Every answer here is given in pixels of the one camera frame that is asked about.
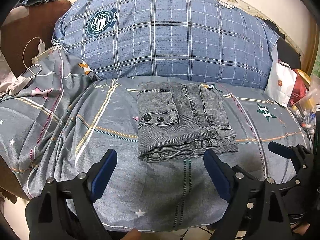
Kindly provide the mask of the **grey denim pants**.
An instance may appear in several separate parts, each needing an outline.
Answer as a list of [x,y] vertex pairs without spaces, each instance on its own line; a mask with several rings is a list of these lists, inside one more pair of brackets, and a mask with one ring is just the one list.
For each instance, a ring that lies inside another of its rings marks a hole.
[[145,82],[138,86],[138,156],[145,160],[197,157],[238,150],[221,94],[203,85]]

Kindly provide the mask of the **clear plastic bag clutter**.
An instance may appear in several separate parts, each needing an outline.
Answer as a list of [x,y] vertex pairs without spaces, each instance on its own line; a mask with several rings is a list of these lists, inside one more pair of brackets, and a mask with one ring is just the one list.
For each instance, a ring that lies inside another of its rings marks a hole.
[[319,77],[312,75],[309,77],[302,70],[297,70],[297,77],[300,77],[306,90],[302,97],[299,93],[299,100],[293,104],[291,110],[301,127],[313,138],[316,129],[316,109],[319,105]]

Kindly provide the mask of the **red plastic bag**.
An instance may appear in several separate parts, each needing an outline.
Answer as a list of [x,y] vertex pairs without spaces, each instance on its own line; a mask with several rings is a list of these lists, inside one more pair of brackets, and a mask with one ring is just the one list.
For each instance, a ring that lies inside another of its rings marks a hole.
[[296,77],[295,85],[293,87],[293,90],[289,99],[289,103],[288,103],[289,107],[291,107],[292,105],[297,103],[300,99],[302,99],[306,95],[306,91],[307,91],[304,81],[301,75],[299,74],[298,70],[294,69],[293,71],[297,74],[297,77]]

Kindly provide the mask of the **white paper bag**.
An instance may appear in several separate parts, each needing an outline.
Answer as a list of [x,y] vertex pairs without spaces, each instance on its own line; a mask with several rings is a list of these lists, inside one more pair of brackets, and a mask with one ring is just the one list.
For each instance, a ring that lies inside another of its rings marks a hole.
[[264,93],[279,105],[287,107],[296,78],[297,74],[291,69],[289,64],[282,61],[272,62]]

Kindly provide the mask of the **pale crumpled cloth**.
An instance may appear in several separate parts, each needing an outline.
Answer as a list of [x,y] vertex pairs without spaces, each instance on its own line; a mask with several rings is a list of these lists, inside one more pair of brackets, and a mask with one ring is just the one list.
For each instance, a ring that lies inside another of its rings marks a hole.
[[16,77],[7,76],[6,78],[1,78],[1,93],[0,96],[13,96],[19,93],[25,86],[27,86],[31,81],[31,78],[26,77]]

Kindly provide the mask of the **brown wooden headboard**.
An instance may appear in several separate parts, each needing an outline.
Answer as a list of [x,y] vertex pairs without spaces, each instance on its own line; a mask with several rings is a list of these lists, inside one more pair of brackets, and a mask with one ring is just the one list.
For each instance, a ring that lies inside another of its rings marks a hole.
[[[1,51],[12,72],[19,76],[25,71],[22,52],[33,37],[40,37],[46,48],[52,46],[51,40],[56,21],[71,7],[67,0],[57,0],[30,7],[16,7],[11,10],[1,26]],[[24,60],[27,66],[37,55],[38,40],[27,47]]]

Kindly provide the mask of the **blue plaid pillow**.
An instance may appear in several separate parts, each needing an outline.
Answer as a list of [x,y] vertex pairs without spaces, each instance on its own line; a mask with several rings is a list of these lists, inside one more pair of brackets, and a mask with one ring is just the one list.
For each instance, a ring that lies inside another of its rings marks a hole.
[[218,0],[77,0],[53,44],[101,79],[166,76],[264,89],[278,35]]

